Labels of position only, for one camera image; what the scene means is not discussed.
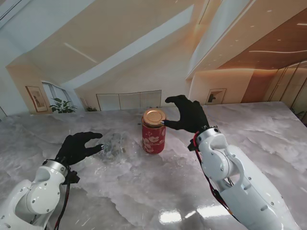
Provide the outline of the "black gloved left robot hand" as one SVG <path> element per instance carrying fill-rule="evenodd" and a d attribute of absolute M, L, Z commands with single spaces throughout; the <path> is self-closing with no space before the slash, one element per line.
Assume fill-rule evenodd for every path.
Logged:
<path fill-rule="evenodd" d="M 81 162 L 85 158 L 103 150 L 104 146 L 102 144 L 89 148 L 85 147 L 88 141 L 102 137 L 102 134 L 94 132 L 80 132 L 68 135 L 58 151 L 55 161 L 64 166 L 71 166 Z"/>

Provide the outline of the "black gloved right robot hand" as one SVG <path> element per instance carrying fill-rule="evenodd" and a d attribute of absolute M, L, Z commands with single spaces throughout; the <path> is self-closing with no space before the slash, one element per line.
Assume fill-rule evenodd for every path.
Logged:
<path fill-rule="evenodd" d="M 174 130 L 185 130 L 190 133 L 197 133 L 203 128 L 209 128 L 209 122 L 204 113 L 203 107 L 198 101 L 191 101 L 185 95 L 171 96 L 166 98 L 166 103 L 174 103 L 179 110 L 178 121 L 164 120 L 164 126 Z"/>

